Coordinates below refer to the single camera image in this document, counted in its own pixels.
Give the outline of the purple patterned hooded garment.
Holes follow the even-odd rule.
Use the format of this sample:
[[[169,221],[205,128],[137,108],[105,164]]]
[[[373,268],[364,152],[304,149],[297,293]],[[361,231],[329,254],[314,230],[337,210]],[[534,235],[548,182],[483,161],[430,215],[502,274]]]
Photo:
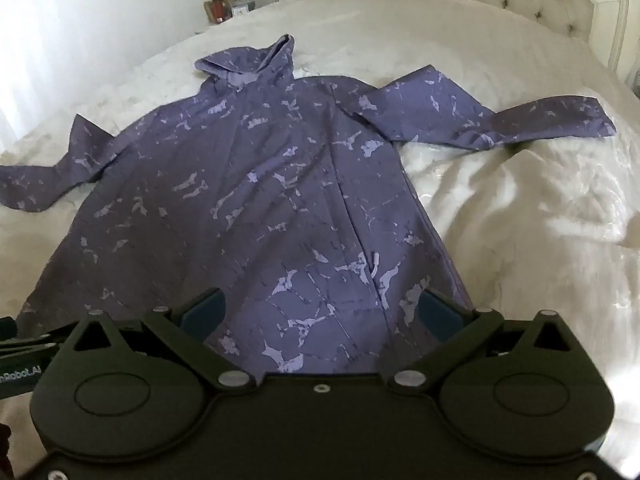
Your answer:
[[[430,352],[424,290],[471,300],[400,161],[405,142],[486,151],[615,132],[597,100],[493,112],[433,66],[383,88],[296,78],[294,40],[196,63],[194,96],[117,136],[77,117],[52,167],[5,166],[4,206],[92,191],[17,318],[24,337],[98,309],[135,318],[216,288],[206,342],[254,375],[392,374]]]

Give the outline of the white bed duvet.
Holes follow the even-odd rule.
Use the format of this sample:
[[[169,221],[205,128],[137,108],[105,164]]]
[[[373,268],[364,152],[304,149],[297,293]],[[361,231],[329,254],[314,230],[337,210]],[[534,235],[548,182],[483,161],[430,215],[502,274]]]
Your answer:
[[[463,154],[409,144],[401,159],[472,300],[508,318],[557,310],[608,381],[616,417],[602,456],[639,471],[639,102],[577,39],[471,0],[286,0],[211,27],[64,108],[2,148],[52,165],[82,115],[110,133],[201,84],[194,62],[295,39],[299,76],[379,87],[433,65],[493,110],[594,96],[616,125],[598,140]]]

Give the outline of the red picture frame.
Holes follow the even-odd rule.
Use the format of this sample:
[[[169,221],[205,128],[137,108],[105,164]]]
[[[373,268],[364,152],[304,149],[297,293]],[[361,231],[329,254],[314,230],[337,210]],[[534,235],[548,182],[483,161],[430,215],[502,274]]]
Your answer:
[[[203,6],[210,24],[221,24],[232,18],[228,0],[207,0]]]

